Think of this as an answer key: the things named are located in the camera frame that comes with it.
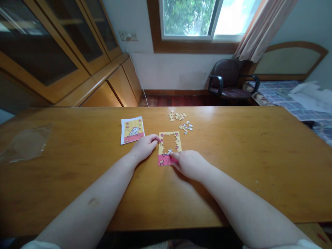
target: white sleeve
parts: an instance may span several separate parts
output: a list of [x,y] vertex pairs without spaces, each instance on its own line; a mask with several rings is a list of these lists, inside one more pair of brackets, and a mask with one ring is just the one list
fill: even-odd
[[25,244],[21,249],[61,249],[61,248],[56,244],[33,240]]
[[272,247],[270,249],[322,249],[316,244],[309,242],[305,239],[300,239],[295,246],[280,246],[280,247]]

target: tree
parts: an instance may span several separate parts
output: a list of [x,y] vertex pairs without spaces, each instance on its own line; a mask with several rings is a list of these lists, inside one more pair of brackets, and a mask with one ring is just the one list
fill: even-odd
[[215,0],[163,0],[166,35],[207,35]]

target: white wall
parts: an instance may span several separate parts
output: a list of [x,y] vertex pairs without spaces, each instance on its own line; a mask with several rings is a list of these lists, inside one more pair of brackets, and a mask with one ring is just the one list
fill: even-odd
[[15,115],[6,112],[3,109],[0,109],[0,124],[5,123],[7,120],[11,119],[12,117],[14,117]]
[[[332,50],[332,1],[298,0],[294,9],[274,37],[271,45],[308,41]],[[316,67],[306,81],[318,80],[321,89],[332,90],[332,53]]]
[[214,64],[232,55],[154,54],[146,0],[104,0],[114,32],[125,52],[119,30],[136,31],[138,42],[127,42],[145,89],[204,89]]
[[[136,31],[139,41],[127,42],[145,89],[204,89],[213,65],[232,55],[154,54],[146,0],[104,0],[114,32],[125,52],[119,30]],[[332,0],[298,0],[271,44],[309,41],[332,49]],[[330,77],[328,55],[312,75]]]

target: window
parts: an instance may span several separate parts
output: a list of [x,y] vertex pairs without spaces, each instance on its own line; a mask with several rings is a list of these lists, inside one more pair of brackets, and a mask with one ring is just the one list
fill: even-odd
[[162,40],[239,42],[262,0],[159,0]]

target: headboard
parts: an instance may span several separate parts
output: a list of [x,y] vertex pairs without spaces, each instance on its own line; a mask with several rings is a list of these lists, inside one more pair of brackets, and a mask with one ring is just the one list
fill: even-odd
[[325,48],[311,42],[279,43],[269,46],[257,63],[245,62],[241,74],[255,74],[261,81],[304,81],[327,53]]

